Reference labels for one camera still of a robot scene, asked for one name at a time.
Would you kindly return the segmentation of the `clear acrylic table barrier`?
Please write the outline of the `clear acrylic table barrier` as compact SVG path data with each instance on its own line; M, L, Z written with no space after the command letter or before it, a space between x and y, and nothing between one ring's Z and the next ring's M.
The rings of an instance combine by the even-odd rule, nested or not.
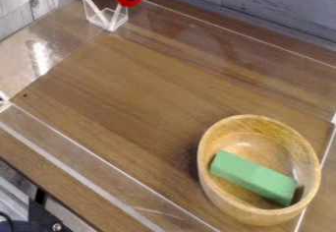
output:
M172 0L106 31L70 0L0 41L0 94L0 159L98 232L336 232L336 53ZM310 204L272 226L229 217L198 178L205 131L244 114L320 161Z

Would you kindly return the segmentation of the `wooden bowl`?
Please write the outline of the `wooden bowl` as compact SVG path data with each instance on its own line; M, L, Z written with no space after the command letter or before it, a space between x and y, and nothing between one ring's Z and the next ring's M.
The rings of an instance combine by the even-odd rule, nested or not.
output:
M210 174L210 163L224 150L297 181L289 206L266 200ZM320 187L320 161L310 143L288 124L260 115L230 116L208 128L198 143L197 169L212 204L249 225L272 226L297 217Z

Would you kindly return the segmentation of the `green rectangular block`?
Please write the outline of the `green rectangular block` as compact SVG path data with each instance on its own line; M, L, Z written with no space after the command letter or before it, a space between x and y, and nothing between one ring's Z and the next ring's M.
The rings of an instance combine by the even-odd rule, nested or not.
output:
M216 154L209 173L280 205L290 205L296 179L234 153L221 150Z

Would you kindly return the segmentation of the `clear acrylic corner bracket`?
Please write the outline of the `clear acrylic corner bracket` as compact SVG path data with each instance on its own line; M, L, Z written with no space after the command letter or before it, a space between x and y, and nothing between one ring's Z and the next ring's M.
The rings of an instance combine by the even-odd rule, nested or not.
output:
M93 0L82 0L85 18L90 24L106 31L114 31L128 21L128 9L121 4L116 9L98 9Z

